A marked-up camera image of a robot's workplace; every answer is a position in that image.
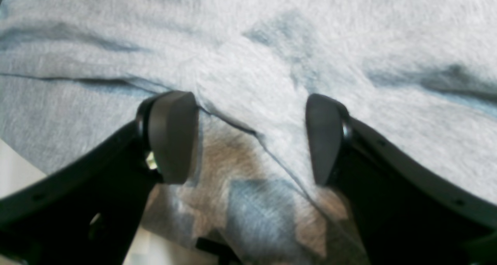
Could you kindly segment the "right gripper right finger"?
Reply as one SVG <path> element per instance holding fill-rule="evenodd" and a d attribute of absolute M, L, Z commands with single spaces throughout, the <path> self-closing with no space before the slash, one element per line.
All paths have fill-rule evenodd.
<path fill-rule="evenodd" d="M 432 173 L 328 96 L 311 94 L 315 183 L 348 202 L 373 265 L 495 265 L 496 206 Z"/>

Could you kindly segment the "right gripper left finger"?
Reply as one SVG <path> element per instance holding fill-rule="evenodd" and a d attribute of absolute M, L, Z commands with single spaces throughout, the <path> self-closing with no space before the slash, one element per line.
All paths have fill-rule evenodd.
<path fill-rule="evenodd" d="M 195 166 L 192 92 L 144 100 L 135 120 L 61 171 L 1 200 L 1 256 L 22 265 L 120 265 L 156 184 Z"/>

